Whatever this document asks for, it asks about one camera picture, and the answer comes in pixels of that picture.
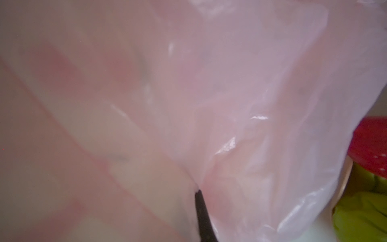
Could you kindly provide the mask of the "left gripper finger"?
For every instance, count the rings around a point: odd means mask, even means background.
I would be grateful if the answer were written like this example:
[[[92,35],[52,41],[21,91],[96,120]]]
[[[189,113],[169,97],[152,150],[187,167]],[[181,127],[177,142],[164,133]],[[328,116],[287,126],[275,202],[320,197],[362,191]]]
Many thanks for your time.
[[[201,242],[218,242],[201,190],[195,193],[195,206]]]

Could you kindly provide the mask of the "pink plastic bag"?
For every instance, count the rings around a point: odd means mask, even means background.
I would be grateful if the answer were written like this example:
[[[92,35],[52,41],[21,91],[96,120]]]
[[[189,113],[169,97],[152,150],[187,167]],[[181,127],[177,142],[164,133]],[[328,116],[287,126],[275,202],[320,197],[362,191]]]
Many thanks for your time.
[[[1,241],[295,239],[386,83],[386,1],[1,1]]]

